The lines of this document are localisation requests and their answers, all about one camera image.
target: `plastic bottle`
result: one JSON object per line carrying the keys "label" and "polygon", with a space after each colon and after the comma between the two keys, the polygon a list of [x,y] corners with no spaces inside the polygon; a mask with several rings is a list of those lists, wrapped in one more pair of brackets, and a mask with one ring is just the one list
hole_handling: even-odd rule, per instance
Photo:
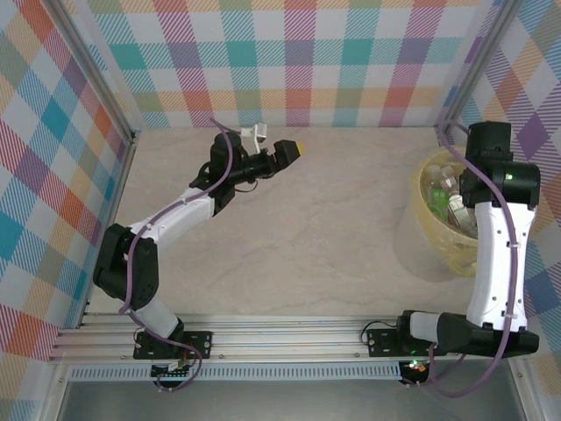
{"label": "plastic bottle", "polygon": [[448,216],[449,222],[459,228],[463,233],[470,237],[477,237],[474,232],[472,218],[467,208],[464,206],[464,200],[459,194],[459,184],[454,175],[452,167],[442,168],[442,188],[448,192]]}
{"label": "plastic bottle", "polygon": [[425,168],[423,195],[430,211],[444,222],[448,221],[448,193],[442,189],[442,173],[438,165]]}

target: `black mounting bracket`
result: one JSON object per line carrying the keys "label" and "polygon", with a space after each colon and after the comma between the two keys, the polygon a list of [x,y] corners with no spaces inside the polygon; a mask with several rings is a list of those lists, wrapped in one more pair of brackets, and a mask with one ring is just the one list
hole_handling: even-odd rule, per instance
{"label": "black mounting bracket", "polygon": [[[427,340],[416,340],[413,346],[404,350],[400,345],[396,329],[368,329],[366,331],[366,343],[368,344],[368,355],[370,357],[428,357],[430,342]],[[446,355],[435,348],[435,355]]]}
{"label": "black mounting bracket", "polygon": [[[182,339],[176,339],[176,341],[192,346],[201,353],[203,360],[210,358],[212,332],[185,331]],[[136,335],[135,342],[136,345],[132,353],[132,358],[135,360],[192,360],[195,358],[195,353],[192,351],[188,352],[185,348],[160,342],[146,332],[139,332]]]}

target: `metal frame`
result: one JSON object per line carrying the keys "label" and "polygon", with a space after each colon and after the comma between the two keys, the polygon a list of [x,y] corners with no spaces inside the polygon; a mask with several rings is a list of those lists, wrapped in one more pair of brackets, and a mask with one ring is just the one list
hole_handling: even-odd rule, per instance
{"label": "metal frame", "polygon": [[72,55],[80,65],[86,79],[88,79],[96,91],[97,96],[99,96],[101,104],[109,113],[119,133],[132,143],[135,137],[134,133],[138,127],[133,128],[129,125],[126,116],[121,110],[117,99],[111,92],[109,85],[105,81],[88,46],[84,43],[82,36],[72,22],[72,18],[68,14],[66,7],[61,4],[60,0],[43,0],[42,3],[57,29],[62,34],[62,38],[67,42],[68,47],[72,51]]}
{"label": "metal frame", "polygon": [[[372,320],[393,323],[396,317],[283,317],[283,316],[202,316],[179,315],[188,330],[213,331],[213,347],[210,359],[203,366],[223,368],[230,372],[234,367],[257,367],[275,365],[291,368],[301,367],[379,367],[391,366],[396,361],[407,361],[407,357],[370,358],[367,346],[360,342],[359,333]],[[373,325],[372,328],[386,328]],[[53,349],[51,364],[57,367],[53,377],[49,401],[41,419],[56,419],[64,389],[70,382],[84,381],[150,381],[146,376],[152,363],[174,364],[176,360],[134,360],[132,335],[138,327],[124,316],[105,313],[86,313],[76,329],[60,331]],[[455,360],[456,354],[438,357],[439,360]],[[115,370],[137,372],[116,378]],[[527,419],[543,420],[536,391],[530,380],[528,362],[525,359],[510,360],[510,367]],[[89,369],[91,380],[77,378],[76,369]],[[395,380],[395,375],[386,376]],[[228,380],[230,375],[212,375],[202,380]]]}
{"label": "metal frame", "polygon": [[[503,1],[501,8],[497,12],[495,20],[489,28],[489,32],[483,39],[478,52],[473,58],[472,65],[470,66],[467,76],[452,99],[450,107],[444,115],[444,119],[457,120],[459,118],[462,110],[465,108],[465,105],[475,90],[479,79],[485,73],[487,66],[499,48],[499,44],[501,43],[504,34],[510,27],[510,24],[515,20],[523,3],[524,0]],[[447,127],[445,133],[450,135],[451,132],[453,132],[453,130],[450,127]]]}

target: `wire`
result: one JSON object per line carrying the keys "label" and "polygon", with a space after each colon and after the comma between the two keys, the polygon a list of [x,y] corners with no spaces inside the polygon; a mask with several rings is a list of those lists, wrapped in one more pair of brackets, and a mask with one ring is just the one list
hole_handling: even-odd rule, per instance
{"label": "wire", "polygon": [[156,377],[156,384],[158,385],[158,388],[160,389],[160,391],[164,390],[166,392],[175,392],[177,390],[181,390],[183,388],[185,388],[186,386],[188,386],[189,384],[191,384],[193,382],[193,380],[199,375],[199,373],[201,372],[201,367],[202,367],[202,355],[199,352],[198,349],[189,346],[187,344],[182,344],[181,342],[176,342],[174,340],[168,339],[168,338],[163,338],[161,337],[158,333],[151,331],[150,329],[148,329],[141,321],[140,319],[134,314],[134,312],[130,312],[129,316],[131,317],[132,321],[134,323],[136,323],[137,325],[144,327],[144,330],[146,333],[148,333],[150,336],[152,336],[153,338],[156,338],[157,340],[161,341],[161,342],[165,342],[166,344],[169,345],[173,345],[173,346],[178,346],[179,348],[184,348],[187,351],[190,351],[192,353],[195,354],[195,357],[197,358],[199,364],[196,367],[195,372],[186,380],[184,380],[183,382],[181,382],[179,385],[175,386],[174,388],[165,388],[164,386],[162,386],[162,384],[160,383],[160,377],[162,377],[162,375],[159,375]]}
{"label": "wire", "polygon": [[[211,191],[213,191],[218,186],[220,186],[226,180],[228,175],[230,174],[231,166],[232,166],[232,163],[234,161],[234,153],[233,153],[233,150],[232,150],[230,137],[228,136],[228,131],[230,131],[230,129],[228,129],[228,127],[218,123],[214,118],[211,118],[210,121],[220,130],[220,132],[224,136],[224,141],[226,142],[226,146],[228,148],[228,164],[226,165],[226,169],[224,171],[224,174],[222,174],[222,176],[217,180],[217,182],[215,182],[214,184],[209,186],[204,191],[202,191],[200,193],[197,193],[194,196],[188,197],[184,200],[178,200],[177,202],[174,202],[174,203],[170,204],[164,210],[161,210],[160,212],[158,212],[153,218],[151,218],[148,221],[148,223],[146,225],[144,225],[142,228],[140,228],[140,230],[138,230],[138,233],[135,235],[134,239],[132,239],[131,247],[129,248],[129,258],[128,258],[127,266],[126,266],[126,278],[127,278],[126,279],[126,294],[125,294],[125,300],[124,300],[123,307],[121,307],[121,309],[119,309],[119,314],[125,314],[131,308],[132,268],[133,268],[133,261],[134,261],[134,250],[136,248],[136,245],[138,244],[138,241],[142,237],[142,234],[144,234],[149,229],[149,227],[151,225],[155,224],[160,218],[162,218],[168,212],[172,211],[173,209],[177,208],[178,206],[186,205],[189,202],[193,202],[194,200],[196,200],[200,197],[208,195]],[[178,386],[176,386],[174,388],[164,388],[160,383],[161,375],[159,375],[156,378],[156,383],[157,383],[158,387],[160,388],[160,391],[165,390],[167,392],[175,392],[176,390],[180,390],[180,389],[183,389],[184,387],[188,386],[199,375],[199,372],[201,371],[201,367],[202,367],[202,355],[201,355],[201,353],[193,346],[182,344],[181,342],[176,342],[176,341],[171,340],[171,339],[163,338],[158,333],[151,331],[140,321],[140,319],[134,314],[133,311],[129,311],[129,313],[127,313],[127,314],[129,314],[131,319],[138,326],[140,326],[141,328],[144,328],[145,332],[148,333],[149,335],[151,335],[153,338],[156,338],[157,340],[159,340],[161,342],[165,342],[165,343],[167,343],[169,345],[172,345],[172,346],[178,346],[180,348],[184,348],[187,351],[195,354],[195,360],[198,360],[198,365],[197,365],[197,368],[196,368],[195,372],[188,379],[181,382]]]}
{"label": "wire", "polygon": [[[450,142],[448,141],[448,137],[447,137],[446,133],[444,132],[444,128],[446,126],[449,126],[449,125],[453,125],[453,126],[459,128],[459,129],[461,129],[463,132],[469,134],[469,131],[465,127],[463,127],[460,123],[457,123],[457,122],[452,121],[452,120],[444,120],[443,118],[441,118],[441,120],[438,123],[438,133],[440,134],[440,139],[442,140],[444,146],[450,151],[450,153],[452,155],[454,155],[456,158],[458,158],[460,160],[460,162],[465,164],[465,166],[467,168],[469,168],[476,176],[478,176],[479,179],[482,182],[484,182],[486,184],[486,186],[494,193],[495,198],[501,204],[502,211],[505,215],[505,220],[507,222],[507,231],[508,231],[508,237],[510,239],[510,244],[511,245],[517,244],[515,222],[512,218],[512,214],[510,212],[510,209],[508,208],[507,200],[502,195],[499,188],[489,179],[489,177],[487,177],[479,168],[477,168],[475,165],[473,165],[468,159],[466,159],[460,152],[458,152],[456,149],[454,149],[454,147],[450,144]],[[518,272],[518,247],[511,246],[510,247],[510,281],[508,283],[508,302],[507,302],[507,311],[506,311],[507,315],[512,315],[513,311],[514,311],[514,308],[515,308],[517,272]],[[512,318],[508,317],[508,316],[505,316],[505,323],[504,323],[503,328],[502,328],[501,342],[499,344],[499,347],[497,348],[497,354],[493,357],[493,361],[491,361],[491,364],[486,369],[485,373],[483,373],[483,375],[476,382],[474,382],[471,386],[468,386],[467,388],[456,391],[456,392],[450,392],[450,391],[444,390],[444,389],[442,389],[441,385],[439,384],[439,380],[442,377],[439,378],[439,377],[435,376],[435,372],[437,370],[437,364],[436,364],[436,361],[435,361],[435,349],[434,348],[435,348],[436,344],[434,344],[434,343],[431,344],[430,347],[429,347],[429,359],[430,359],[430,365],[432,366],[431,370],[429,372],[430,380],[428,382],[425,382],[423,385],[432,384],[432,385],[434,385],[435,389],[438,390],[438,392],[440,392],[442,395],[447,396],[447,397],[451,397],[451,398],[464,397],[464,396],[467,396],[470,393],[472,393],[481,384],[483,384],[484,382],[487,381],[487,379],[491,376],[493,371],[501,363],[501,358],[502,358],[502,356],[505,352],[505,349],[507,348],[507,343],[508,343],[508,337],[509,337],[509,334],[510,334],[510,325],[511,324],[512,324]],[[453,369],[451,371],[453,371],[456,367],[458,367],[459,363],[464,359],[464,357],[465,357],[465,355],[462,355],[460,360],[456,361],[456,363],[453,364]]]}
{"label": "wire", "polygon": [[365,341],[362,339],[362,337],[364,336],[364,334],[365,334],[365,332],[366,332],[366,329],[368,329],[368,326],[373,325],[374,323],[382,323],[383,325],[386,325],[387,327],[391,327],[391,328],[393,328],[393,329],[395,329],[395,328],[397,327],[397,326],[395,326],[395,325],[391,325],[391,324],[389,324],[389,323],[382,322],[381,320],[374,320],[374,321],[368,323],[368,324],[362,329],[362,332],[360,333],[360,336],[359,336],[359,337],[360,337],[360,342],[362,342],[364,345],[368,345],[368,342],[365,342]]}
{"label": "wire", "polygon": [[216,189],[218,186],[220,186],[220,184],[222,184],[226,180],[226,178],[228,177],[228,174],[231,171],[231,166],[232,166],[232,163],[234,161],[234,156],[233,156],[232,146],[231,146],[231,142],[230,142],[230,137],[228,136],[228,131],[230,129],[228,127],[218,123],[214,118],[211,118],[210,121],[216,127],[218,127],[218,129],[220,130],[220,132],[222,132],[222,134],[224,136],[224,140],[226,141],[226,146],[228,148],[228,164],[226,165],[226,170],[224,171],[224,174],[222,174],[222,176],[218,179],[218,181],[215,182],[214,184],[212,184],[206,190],[204,190],[200,193],[197,193],[194,196],[188,197],[185,200],[178,200],[177,202],[171,203],[165,209],[158,212],[152,219],[150,219],[148,221],[148,223],[146,225],[144,225],[142,228],[140,228],[137,235],[134,236],[134,239],[132,239],[132,242],[131,242],[131,247],[129,248],[129,259],[126,263],[126,295],[125,295],[123,307],[121,307],[119,309],[119,314],[125,314],[126,311],[131,308],[132,267],[133,267],[132,263],[134,261],[134,251],[137,247],[138,241],[142,238],[142,234],[144,234],[146,231],[148,231],[148,229],[151,225],[155,224],[156,221],[158,221],[160,218],[162,218],[164,215],[166,215],[168,212],[172,211],[173,209],[175,209],[179,206],[182,206],[182,205],[184,206],[189,202],[193,202],[194,200],[196,200],[200,197],[208,195],[211,191]]}
{"label": "wire", "polygon": [[255,180],[254,184],[255,185],[253,186],[253,189],[251,189],[251,190],[242,190],[242,189],[234,189],[234,190],[236,190],[238,193],[251,193],[252,191],[254,191],[257,188],[257,186],[259,184],[259,181]]}

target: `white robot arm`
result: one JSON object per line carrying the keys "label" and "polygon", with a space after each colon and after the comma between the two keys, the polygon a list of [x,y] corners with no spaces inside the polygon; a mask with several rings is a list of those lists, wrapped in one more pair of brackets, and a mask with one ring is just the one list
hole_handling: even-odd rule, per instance
{"label": "white robot arm", "polygon": [[[274,153],[268,154],[266,149],[259,148],[258,142],[264,138],[262,132],[263,128],[256,125],[247,133],[256,140],[257,153],[252,155],[242,147],[237,132],[228,133],[232,163],[222,182],[230,153],[224,136],[217,135],[210,149],[210,161],[202,166],[197,178],[172,205],[129,227],[114,224],[103,236],[94,269],[94,284],[122,302],[127,301],[127,289],[131,286],[129,301],[133,317],[150,332],[168,339],[167,343],[160,344],[160,359],[181,353],[181,349],[170,346],[169,341],[183,343],[184,335],[182,321],[157,293],[158,254],[186,231],[219,213],[235,196],[238,184],[271,178],[301,155],[301,148],[292,140],[275,142]],[[133,240],[136,242],[130,256]],[[132,278],[128,279],[127,262],[130,259],[133,270]]]}
{"label": "white robot arm", "polygon": [[[460,190],[465,206],[475,208],[479,233],[475,288],[467,314],[407,310],[398,318],[401,347],[406,350],[424,340],[438,344],[444,353],[494,356],[505,317],[509,317],[510,336],[504,355],[533,353],[539,338],[526,330],[523,280],[529,230],[539,199],[539,169],[534,164],[513,162],[507,123],[471,125],[465,157],[493,180],[506,198],[515,225],[516,244],[510,244],[507,221],[494,194],[472,171],[466,170],[460,177]],[[507,314],[513,246],[518,252],[518,282],[513,314]]]}

